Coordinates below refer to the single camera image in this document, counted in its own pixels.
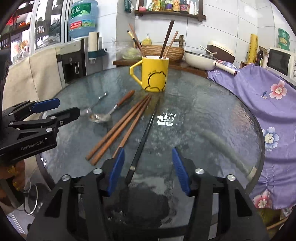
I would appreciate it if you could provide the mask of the left hand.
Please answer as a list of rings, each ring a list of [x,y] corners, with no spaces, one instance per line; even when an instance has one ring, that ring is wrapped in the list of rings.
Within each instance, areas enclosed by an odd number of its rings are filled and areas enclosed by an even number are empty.
[[[19,161],[15,165],[1,166],[1,180],[12,178],[12,184],[17,191],[23,190],[25,181],[25,161]]]

